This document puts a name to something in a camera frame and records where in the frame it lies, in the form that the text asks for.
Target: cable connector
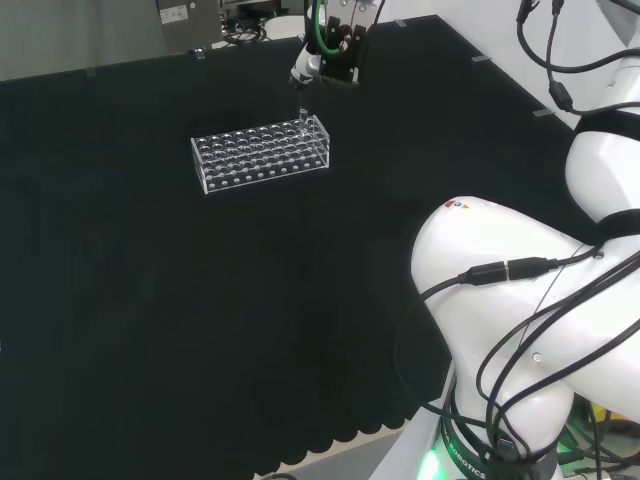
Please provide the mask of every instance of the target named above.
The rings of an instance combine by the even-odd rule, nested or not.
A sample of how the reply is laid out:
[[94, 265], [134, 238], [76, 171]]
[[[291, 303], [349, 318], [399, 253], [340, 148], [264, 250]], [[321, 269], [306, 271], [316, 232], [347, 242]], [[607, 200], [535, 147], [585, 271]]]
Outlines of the cable connector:
[[525, 280], [536, 278], [551, 270], [558, 268], [557, 260], [547, 258], [530, 257], [507, 262], [509, 268], [509, 280]]
[[526, 22], [529, 14], [533, 12], [538, 5], [540, 5], [540, 0], [522, 0], [518, 16], [516, 17], [516, 22], [521, 24]]
[[558, 268], [560, 268], [558, 260], [540, 257], [511, 260], [506, 264], [504, 262], [488, 263], [471, 267], [460, 275], [460, 283], [478, 287], [507, 280], [526, 280], [537, 278]]
[[474, 285], [476, 287], [509, 280], [507, 276], [507, 266], [504, 262], [488, 263], [486, 265], [471, 267], [460, 275], [460, 277], [460, 283]]
[[573, 110], [573, 98], [562, 82], [553, 81], [549, 84], [551, 98], [560, 110], [571, 112]]
[[551, 14], [552, 15], [560, 15], [560, 10], [564, 6], [564, 0], [553, 0], [551, 5]]

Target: black cloth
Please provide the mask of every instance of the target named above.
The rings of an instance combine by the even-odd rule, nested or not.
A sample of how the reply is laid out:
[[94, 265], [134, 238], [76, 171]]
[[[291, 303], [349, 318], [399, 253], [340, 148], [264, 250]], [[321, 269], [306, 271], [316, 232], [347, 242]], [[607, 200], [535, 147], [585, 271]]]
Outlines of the black cloth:
[[[589, 241], [572, 132], [436, 17], [314, 88], [331, 168], [205, 198], [189, 138], [297, 116], [298, 39], [0, 85], [0, 478], [244, 480], [415, 404], [390, 363], [428, 215], [475, 195]], [[440, 395], [421, 312], [401, 364]]]

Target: label sticker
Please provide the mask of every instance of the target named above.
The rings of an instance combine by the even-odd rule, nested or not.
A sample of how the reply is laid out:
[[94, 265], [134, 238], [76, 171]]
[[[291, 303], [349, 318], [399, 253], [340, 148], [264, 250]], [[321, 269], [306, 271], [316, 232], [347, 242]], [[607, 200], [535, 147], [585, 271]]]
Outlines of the label sticker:
[[160, 10], [160, 21], [163, 25], [167, 23], [179, 22], [180, 20], [187, 20], [189, 13], [187, 12], [186, 5], [180, 5], [179, 7], [171, 7]]
[[466, 203], [462, 203], [459, 202], [457, 200], [449, 200], [447, 203], [444, 204], [445, 207], [447, 208], [462, 208], [463, 210], [466, 210], [469, 208], [469, 205], [467, 205]]

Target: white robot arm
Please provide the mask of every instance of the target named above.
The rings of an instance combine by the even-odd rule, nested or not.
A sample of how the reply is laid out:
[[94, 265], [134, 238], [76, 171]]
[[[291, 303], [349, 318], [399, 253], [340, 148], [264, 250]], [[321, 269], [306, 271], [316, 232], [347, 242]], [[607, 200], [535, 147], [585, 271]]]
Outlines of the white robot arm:
[[[532, 3], [527, 2], [523, 5], [530, 8]], [[561, 8], [561, 1], [554, 3]], [[640, 46], [640, 35], [636, 34], [630, 46]], [[450, 439], [455, 436], [480, 461], [483, 445], [496, 453], [496, 439], [488, 434], [495, 430], [486, 423], [495, 419], [499, 409], [494, 407], [488, 414], [483, 397], [492, 391], [496, 403], [503, 407], [523, 397], [506, 414], [509, 424], [504, 419], [499, 423], [500, 430], [510, 435], [507, 448], [516, 452], [512, 458], [503, 455], [502, 461], [516, 467], [510, 472], [516, 477], [526, 476], [522, 473], [526, 469], [520, 474], [517, 470], [522, 459], [535, 460], [536, 452], [545, 454], [539, 463], [551, 457], [546, 452], [551, 452], [565, 425], [574, 392], [640, 422], [640, 333], [635, 333], [640, 330], [640, 57], [637, 52], [635, 55], [621, 62], [595, 113], [583, 117], [567, 159], [569, 191], [599, 222], [605, 235], [604, 245], [591, 252], [600, 252], [598, 255], [587, 255], [571, 265], [556, 265], [560, 268], [542, 275], [523, 275], [525, 278], [517, 281], [460, 285], [455, 279], [474, 265], [496, 262], [493, 268], [497, 272], [487, 274], [506, 280], [514, 278], [512, 273], [520, 277], [502, 262], [527, 257], [571, 258], [590, 249], [523, 214], [473, 197], [457, 197], [440, 206], [416, 239], [412, 275], [419, 291], [454, 279], [451, 288], [435, 293], [426, 304], [453, 357], [457, 385], [452, 402], [456, 412], [476, 421], [468, 427], [453, 423], [449, 427], [453, 431], [445, 428], [446, 438], [436, 443], [448, 478], [501, 478], [503, 471], [489, 468], [490, 473], [485, 474], [471, 459], [460, 457], [459, 444], [454, 448]], [[627, 102], [632, 102], [628, 108], [611, 107]], [[625, 260], [626, 266], [618, 267]], [[607, 280], [608, 288], [596, 282], [615, 268], [620, 273]], [[599, 286], [597, 294], [585, 293], [589, 284], [591, 288]], [[562, 311], [552, 324], [557, 308], [549, 308], [500, 348], [494, 348], [526, 318], [580, 295], [584, 302]], [[516, 352], [522, 356], [514, 359]], [[573, 368], [581, 366], [577, 362], [585, 358], [591, 361]], [[556, 375], [565, 371], [569, 374]], [[560, 377], [558, 381], [550, 381], [528, 396], [519, 395], [554, 376]], [[562, 478], [557, 466], [547, 467], [546, 473], [542, 468], [538, 475], [540, 480]]]

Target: white wall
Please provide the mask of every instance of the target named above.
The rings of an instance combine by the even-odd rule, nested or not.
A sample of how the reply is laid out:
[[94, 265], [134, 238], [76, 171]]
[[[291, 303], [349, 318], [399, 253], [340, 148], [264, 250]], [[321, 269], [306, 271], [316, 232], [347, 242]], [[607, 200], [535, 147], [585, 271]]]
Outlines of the white wall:
[[[516, 37], [516, 15], [520, 0], [388, 0], [382, 18], [409, 18], [438, 14], [467, 40], [488, 55], [515, 81], [544, 105], [558, 111], [548, 93], [544, 69], [522, 51]], [[542, 0], [531, 14], [525, 35], [534, 51], [544, 56], [551, 25], [551, 0]], [[580, 65], [624, 48], [595, 0], [565, 2], [554, 41], [553, 61]], [[569, 89], [574, 106], [589, 109], [597, 105], [617, 63], [579, 75], [557, 75]], [[575, 126], [574, 115], [558, 112]]]

